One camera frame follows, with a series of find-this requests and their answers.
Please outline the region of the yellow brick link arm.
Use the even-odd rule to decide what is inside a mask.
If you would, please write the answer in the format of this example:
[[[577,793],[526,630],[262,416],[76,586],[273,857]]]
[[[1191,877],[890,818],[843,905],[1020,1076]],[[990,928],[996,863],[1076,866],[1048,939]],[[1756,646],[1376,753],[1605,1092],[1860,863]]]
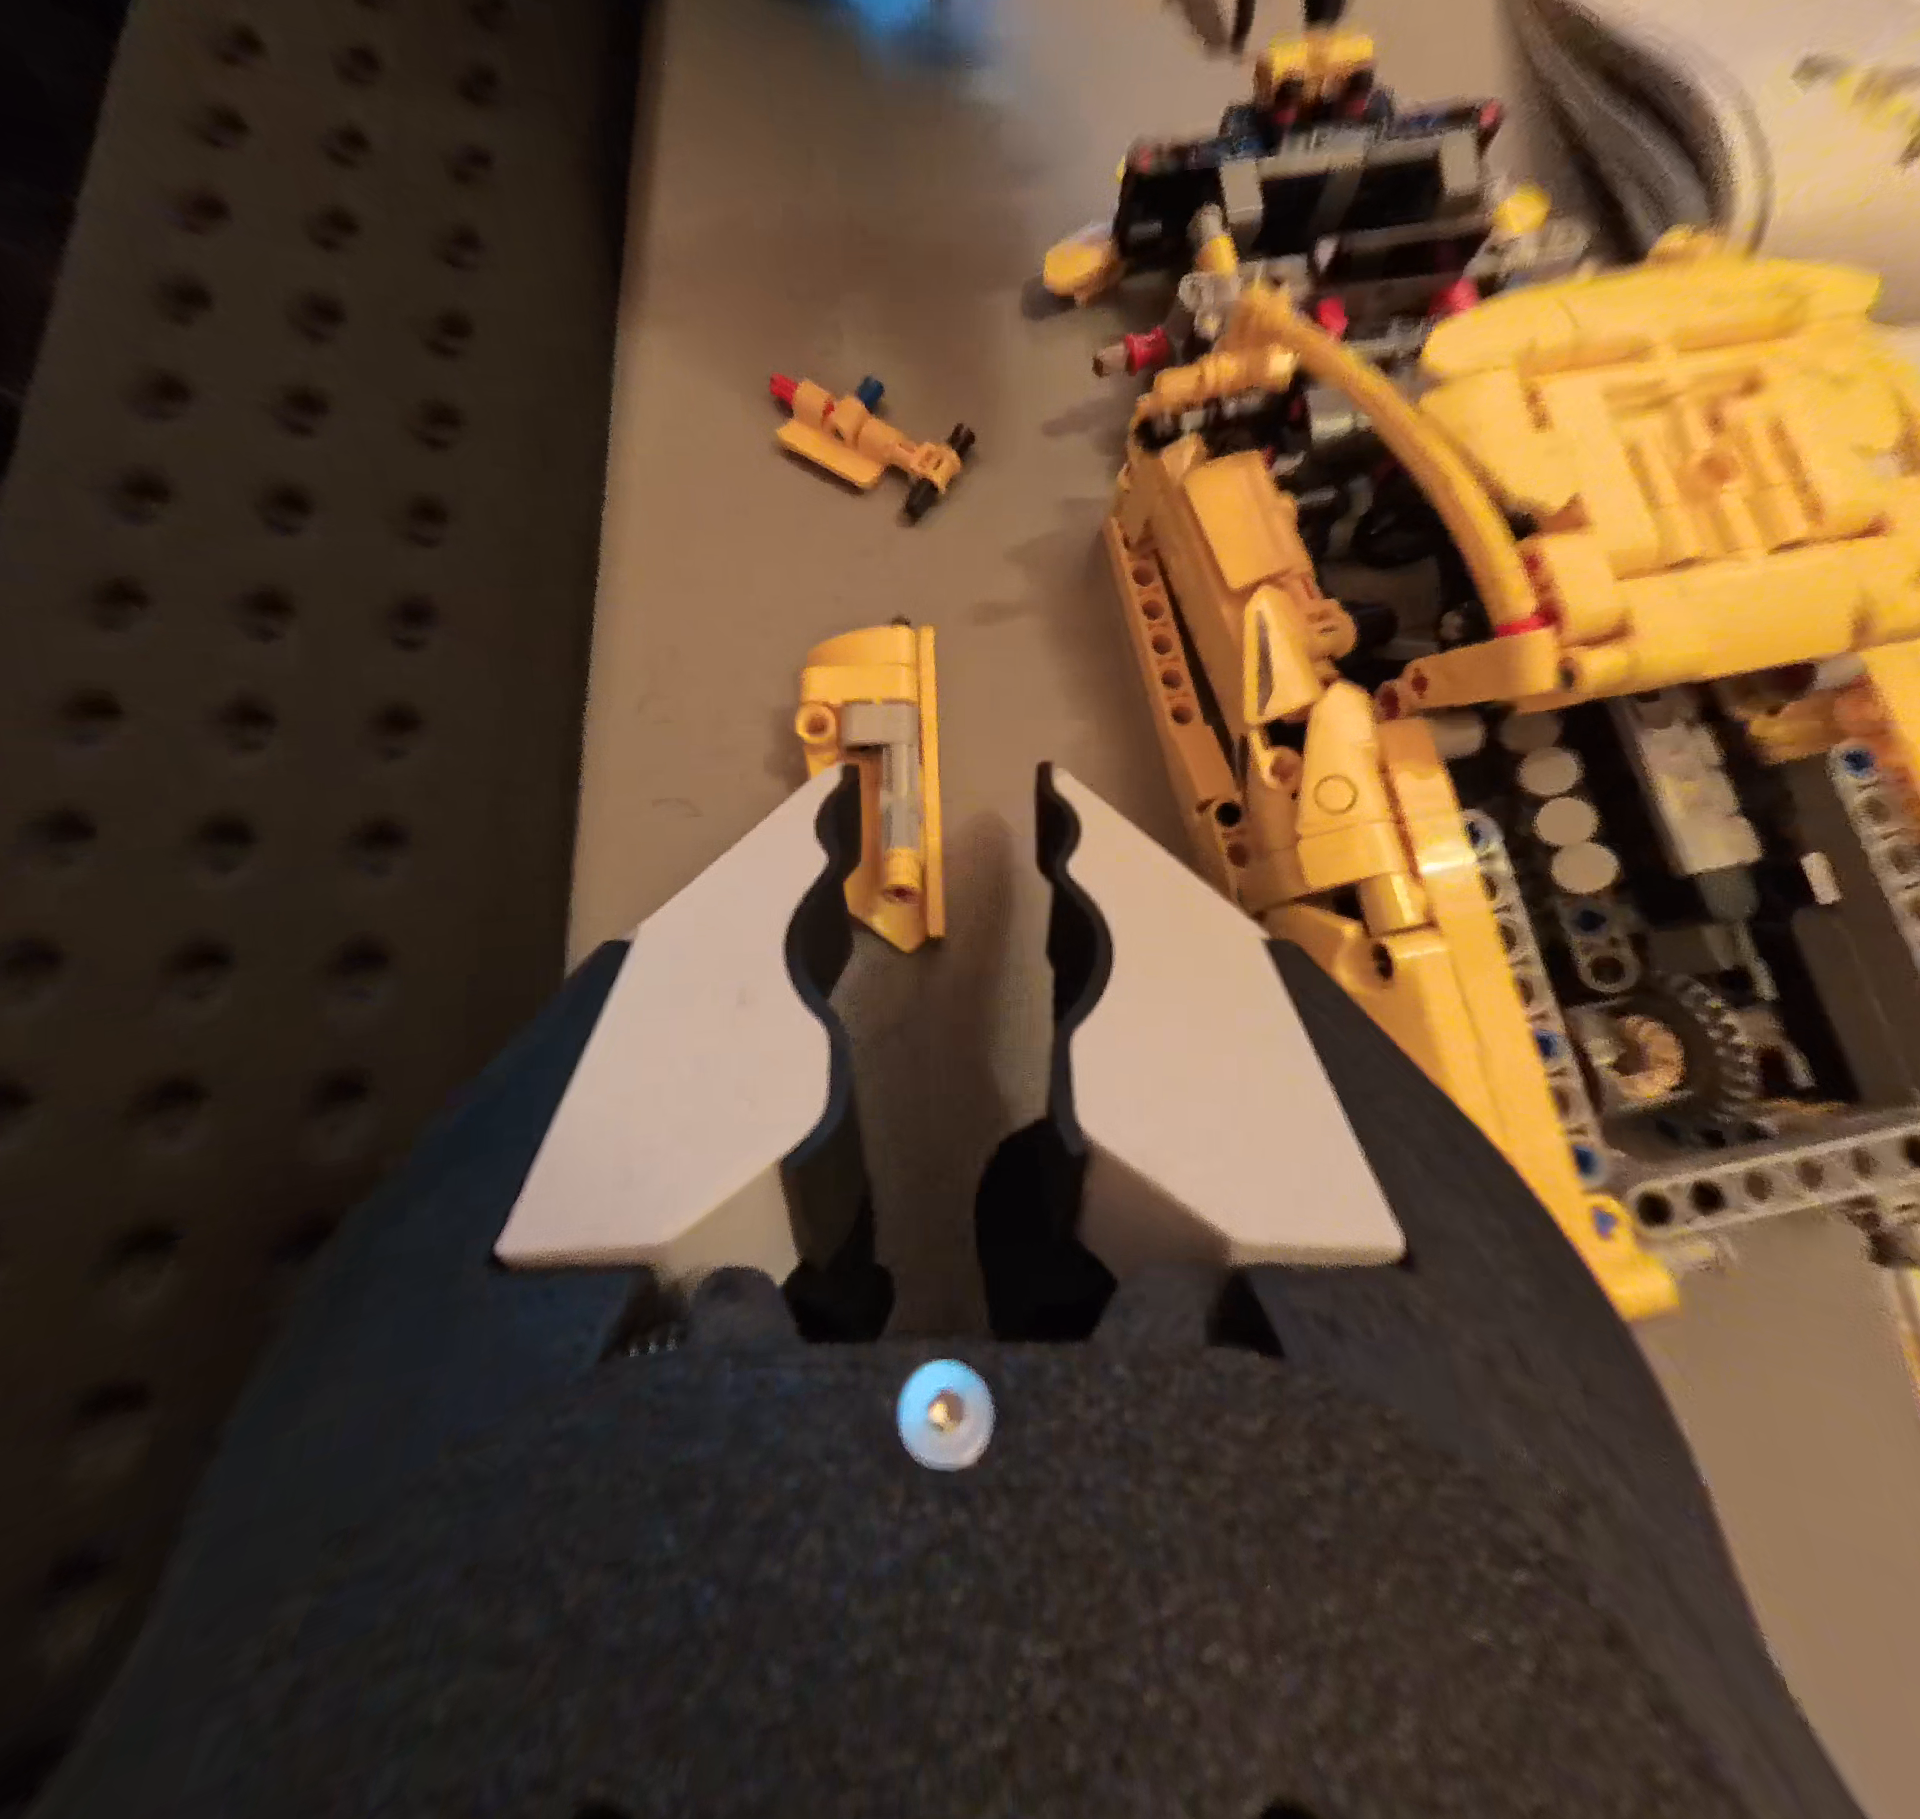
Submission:
[[[950,433],[944,439],[913,437],[887,420],[883,411],[865,412],[851,391],[835,393],[815,381],[792,379],[798,389],[792,408],[781,408],[786,419],[778,441],[823,475],[857,493],[875,493],[885,478],[897,475],[901,496],[916,479],[944,486],[948,496],[962,475],[967,461],[948,449]]]

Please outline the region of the small yellow brick subassembly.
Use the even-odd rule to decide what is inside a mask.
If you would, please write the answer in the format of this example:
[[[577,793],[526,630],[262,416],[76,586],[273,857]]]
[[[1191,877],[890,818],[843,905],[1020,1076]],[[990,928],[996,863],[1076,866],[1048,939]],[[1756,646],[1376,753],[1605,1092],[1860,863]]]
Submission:
[[[820,640],[808,656],[795,736],[808,776],[853,770],[851,916],[900,954],[948,935],[946,814],[935,632],[895,621]]]

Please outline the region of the yellow brick car model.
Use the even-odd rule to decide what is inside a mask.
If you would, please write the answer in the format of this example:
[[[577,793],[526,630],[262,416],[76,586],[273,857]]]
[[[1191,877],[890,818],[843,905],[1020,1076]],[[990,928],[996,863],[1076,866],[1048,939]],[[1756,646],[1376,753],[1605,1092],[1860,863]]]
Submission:
[[[1915,1287],[1915,373],[1861,270],[1588,233],[1364,35],[1140,139],[1055,301],[1173,277],[1102,549],[1196,870],[1615,1308],[1826,1207]]]

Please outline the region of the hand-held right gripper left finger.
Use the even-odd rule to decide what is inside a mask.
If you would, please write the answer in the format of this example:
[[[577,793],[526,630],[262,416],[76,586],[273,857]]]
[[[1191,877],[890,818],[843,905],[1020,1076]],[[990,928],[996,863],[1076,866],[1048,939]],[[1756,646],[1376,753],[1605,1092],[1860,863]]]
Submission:
[[[832,1006],[860,852],[860,779],[830,767],[629,932],[500,1265],[640,1267],[684,1294],[752,1270],[808,1337],[885,1331],[895,1284]]]

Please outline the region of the grey desk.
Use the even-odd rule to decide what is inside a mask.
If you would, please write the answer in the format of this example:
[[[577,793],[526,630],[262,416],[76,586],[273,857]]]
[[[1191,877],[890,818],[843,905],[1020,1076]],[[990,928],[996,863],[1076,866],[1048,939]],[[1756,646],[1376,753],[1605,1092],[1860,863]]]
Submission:
[[[1044,250],[1149,132],[1207,128],[1245,61],[1168,0],[652,0],[634,128],[571,959],[701,874],[805,774],[796,668],[904,613],[940,649],[948,939],[860,943],[839,988],[895,1327],[987,1324],[972,1187],[1044,1105],[1034,777],[1064,763],[1185,850],[1099,553],[1127,395]],[[778,441],[769,373],[885,383],[972,459],[918,525]]]

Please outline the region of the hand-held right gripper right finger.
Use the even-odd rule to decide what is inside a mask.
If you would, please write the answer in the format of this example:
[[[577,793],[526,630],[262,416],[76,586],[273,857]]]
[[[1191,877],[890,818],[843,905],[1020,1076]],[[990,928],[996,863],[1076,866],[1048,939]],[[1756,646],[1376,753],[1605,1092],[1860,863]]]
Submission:
[[[1377,1267],[1404,1228],[1250,916],[1072,776],[1035,776],[1044,1111],[998,1142],[975,1252],[1002,1340],[1089,1337],[1140,1273]]]

